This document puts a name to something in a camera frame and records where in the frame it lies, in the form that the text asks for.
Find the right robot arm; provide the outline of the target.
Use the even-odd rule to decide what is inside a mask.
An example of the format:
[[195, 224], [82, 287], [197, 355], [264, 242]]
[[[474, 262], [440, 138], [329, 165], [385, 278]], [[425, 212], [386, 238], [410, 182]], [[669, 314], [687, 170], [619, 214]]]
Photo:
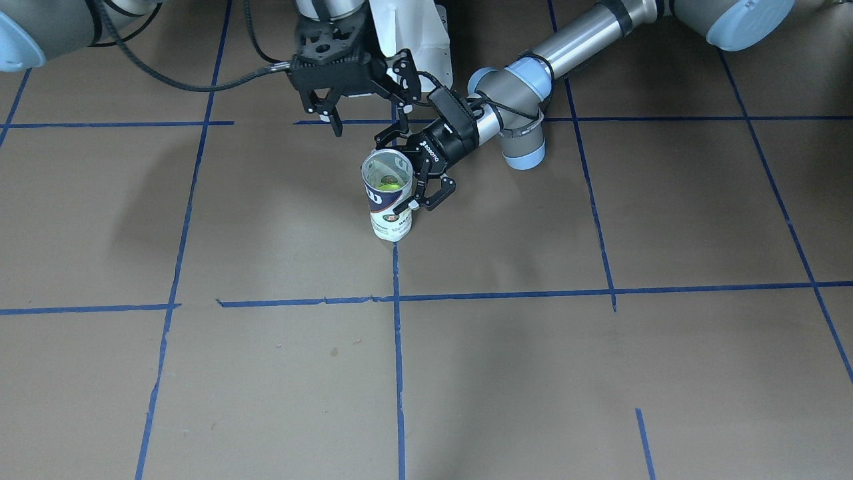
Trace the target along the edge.
[[297, 1], [295, 54], [269, 57], [254, 33], [252, 3], [243, 15], [254, 51], [265, 66], [211, 86], [169, 78], [144, 63], [127, 46], [161, 11], [161, 1], [3, 1], [1, 67], [4, 73], [42, 67], [48, 60], [83, 48], [117, 47], [128, 60], [159, 82], [183, 91], [217, 92], [271, 74], [286, 73], [303, 109], [316, 113], [341, 135], [341, 97], [371, 95], [390, 101], [406, 131], [407, 113], [421, 102], [421, 73], [409, 49], [381, 51], [371, 6], [366, 1]]

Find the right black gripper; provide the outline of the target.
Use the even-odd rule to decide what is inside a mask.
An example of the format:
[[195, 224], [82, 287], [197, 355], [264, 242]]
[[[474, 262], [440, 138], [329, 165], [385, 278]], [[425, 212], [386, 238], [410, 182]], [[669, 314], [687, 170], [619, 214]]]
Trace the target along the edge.
[[[319, 115], [329, 123], [336, 137], [343, 135], [343, 122], [337, 110], [341, 95], [380, 95], [393, 104], [397, 119], [407, 119], [415, 103], [423, 99], [417, 64], [408, 48], [388, 58], [359, 51], [322, 65], [295, 55], [287, 75], [301, 94], [305, 112]], [[320, 97], [317, 90], [323, 89], [329, 90]]]

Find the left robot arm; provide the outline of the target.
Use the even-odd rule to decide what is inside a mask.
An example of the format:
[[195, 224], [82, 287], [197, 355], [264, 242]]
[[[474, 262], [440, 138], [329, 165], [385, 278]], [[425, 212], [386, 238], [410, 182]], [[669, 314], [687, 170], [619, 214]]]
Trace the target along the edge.
[[376, 139], [392, 148], [403, 168], [403, 192], [389, 204], [393, 215], [435, 209], [456, 191], [448, 170], [493, 139], [506, 164], [525, 171], [546, 156], [542, 130], [555, 85], [589, 65], [644, 25], [673, 18], [723, 51], [743, 51], [769, 36], [792, 12], [792, 1], [597, 1], [588, 11], [522, 52], [505, 67], [482, 67], [459, 94], [434, 75], [428, 105], [436, 119], [412, 133], [391, 127]]

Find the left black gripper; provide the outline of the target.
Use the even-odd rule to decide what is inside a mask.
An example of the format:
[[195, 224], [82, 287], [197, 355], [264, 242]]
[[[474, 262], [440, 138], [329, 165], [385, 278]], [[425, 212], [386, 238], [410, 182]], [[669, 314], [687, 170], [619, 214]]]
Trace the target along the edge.
[[[401, 155], [415, 156], [415, 172], [429, 167], [429, 177], [439, 177], [479, 146], [477, 123], [467, 119], [455, 125], [436, 119], [420, 133], [406, 124], [393, 123], [375, 135], [375, 152], [394, 150]], [[415, 179], [413, 194], [405, 200], [405, 209], [436, 209], [456, 191], [456, 180], [442, 175], [436, 191], [429, 193], [430, 179]]]

